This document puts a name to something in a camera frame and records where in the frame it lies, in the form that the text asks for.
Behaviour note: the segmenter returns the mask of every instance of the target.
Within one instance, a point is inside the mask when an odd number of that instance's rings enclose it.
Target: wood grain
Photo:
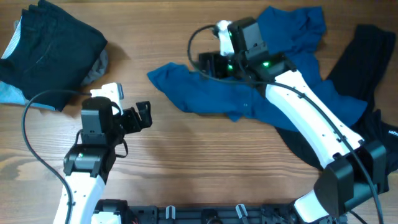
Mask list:
[[[0,0],[0,52],[12,37],[12,22],[36,1]],[[179,111],[157,91],[146,73],[168,62],[187,63],[191,33],[221,19],[258,16],[267,6],[293,10],[323,6],[328,31],[316,53],[326,77],[350,42],[356,24],[372,23],[398,32],[395,1],[110,1],[54,0],[108,39],[109,73],[84,91],[104,83],[123,84],[123,106],[149,100],[154,124],[126,136],[130,154],[118,159],[104,198],[123,198],[131,205],[234,205],[289,202],[313,186],[318,171],[285,146],[272,126],[255,120],[233,123],[223,115]],[[210,34],[195,41],[194,53],[218,47]],[[398,125],[398,51],[376,91],[384,121]],[[64,113],[30,110],[27,130],[33,147],[58,171],[81,127],[75,98]],[[51,223],[61,183],[27,151],[21,134],[22,107],[0,105],[0,223]],[[397,223],[398,173],[389,176],[391,190],[381,195],[386,223]],[[376,223],[372,200],[355,209]],[[350,223],[358,223],[349,218]]]

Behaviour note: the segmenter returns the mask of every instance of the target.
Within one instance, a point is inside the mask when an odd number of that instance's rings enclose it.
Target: black cable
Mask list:
[[[215,25],[207,25],[204,26],[202,28],[199,28],[198,30],[196,30],[192,36],[190,37],[189,41],[188,41],[188,49],[187,49],[187,54],[188,54],[188,59],[189,62],[191,63],[192,67],[197,70],[201,75],[203,75],[206,78],[212,79],[212,80],[216,80],[218,82],[222,82],[222,83],[227,83],[227,84],[245,84],[245,85],[257,85],[257,84],[266,84],[266,85],[275,85],[275,86],[279,86],[282,88],[286,88],[296,94],[298,94],[298,96],[300,98],[304,98],[308,103],[310,103],[322,116],[323,118],[327,121],[327,123],[331,126],[331,128],[335,131],[335,133],[338,135],[338,137],[341,139],[341,141],[344,143],[344,145],[348,148],[348,150],[350,151],[350,153],[352,153],[352,155],[354,156],[356,162],[359,165],[359,168],[361,169],[361,172],[363,173],[366,182],[369,184],[369,188],[371,190],[373,199],[374,199],[374,203],[376,205],[376,210],[377,210],[377,216],[379,219],[379,223],[380,224],[384,224],[384,220],[383,220],[383,215],[382,215],[382,210],[381,210],[381,204],[380,204],[380,200],[379,200],[379,196],[377,195],[376,189],[374,187],[373,181],[371,180],[369,173],[367,172],[365,166],[363,165],[363,163],[361,162],[361,160],[359,159],[359,157],[357,156],[356,152],[354,151],[354,149],[351,147],[351,145],[349,144],[349,142],[347,141],[347,139],[345,138],[345,136],[343,136],[343,134],[340,132],[340,130],[336,127],[336,125],[330,120],[330,118],[325,114],[325,112],[322,111],[321,108],[319,108],[319,106],[317,104],[315,104],[309,97],[307,97],[304,93],[296,90],[295,88],[292,88],[291,86],[285,85],[285,84],[281,84],[281,83],[277,83],[277,82],[241,82],[241,81],[237,81],[237,80],[221,80],[218,78],[214,78],[209,76],[206,72],[200,70],[195,62],[192,60],[192,56],[191,56],[191,45],[192,45],[192,40],[195,38],[195,36],[205,30],[205,29],[211,29],[216,27]]]
[[[238,65],[239,65],[239,68],[242,70],[242,72],[243,72],[245,75],[247,75],[247,74],[246,74],[246,70],[244,69],[244,67],[243,67],[243,65],[242,65],[242,53],[244,53],[244,50],[241,50],[241,51],[239,52]]]
[[[73,146],[76,146],[76,145],[77,145],[77,142],[79,141],[79,136],[80,136],[81,132],[83,132],[82,129],[80,129],[80,130],[76,133],[75,143],[73,143]]]
[[[119,155],[117,154],[116,157],[117,158],[126,158],[126,156],[129,154],[129,147],[127,146],[126,140],[123,139],[123,146],[124,146],[124,150],[126,151],[126,155]]]
[[[22,126],[22,137],[24,138],[25,144],[28,148],[28,150],[33,154],[33,156],[39,161],[41,162],[48,170],[50,170],[54,175],[56,175],[58,177],[58,179],[62,182],[62,184],[65,186],[65,189],[67,190],[67,194],[68,194],[68,211],[67,211],[67,217],[65,219],[65,224],[69,224],[70,222],[70,218],[71,218],[71,214],[72,214],[72,191],[70,190],[70,187],[67,183],[67,181],[53,168],[51,167],[48,163],[46,163],[32,148],[32,146],[29,143],[29,140],[27,139],[26,136],[26,128],[25,128],[25,119],[26,119],[26,114],[27,114],[27,110],[29,109],[29,107],[31,106],[31,104],[39,97],[49,94],[49,93],[68,93],[68,94],[74,94],[74,95],[84,95],[84,96],[91,96],[91,93],[80,93],[78,91],[73,91],[73,90],[47,90],[47,91],[43,91],[42,93],[39,93],[37,95],[35,95],[30,101],[29,103],[26,105],[25,110],[22,114],[22,122],[21,122],[21,126]]]
[[[357,213],[355,213],[354,211],[349,211],[356,219],[358,219],[358,221],[360,221],[362,224],[368,224],[365,222],[365,220],[363,220]]]

